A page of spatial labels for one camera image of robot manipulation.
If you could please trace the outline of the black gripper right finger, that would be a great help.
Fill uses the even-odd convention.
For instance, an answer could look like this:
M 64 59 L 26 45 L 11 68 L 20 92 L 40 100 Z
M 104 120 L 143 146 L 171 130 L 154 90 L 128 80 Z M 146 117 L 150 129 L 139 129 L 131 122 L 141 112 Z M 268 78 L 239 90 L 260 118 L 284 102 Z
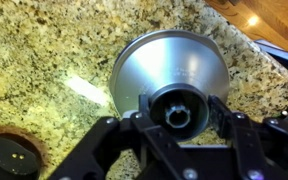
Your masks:
M 217 135 L 231 142 L 239 176 L 243 180 L 267 180 L 266 159 L 260 139 L 247 115 L 232 112 L 217 97 L 208 97 L 210 124 Z

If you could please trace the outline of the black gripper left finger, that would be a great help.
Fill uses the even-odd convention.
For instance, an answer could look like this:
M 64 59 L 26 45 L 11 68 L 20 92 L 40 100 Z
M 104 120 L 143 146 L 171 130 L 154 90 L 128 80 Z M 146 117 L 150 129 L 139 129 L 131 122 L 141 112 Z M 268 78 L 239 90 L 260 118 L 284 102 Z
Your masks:
M 142 172 L 138 180 L 190 180 L 191 164 L 185 151 L 148 113 L 148 98 L 139 96 L 137 129 L 143 144 L 140 152 Z

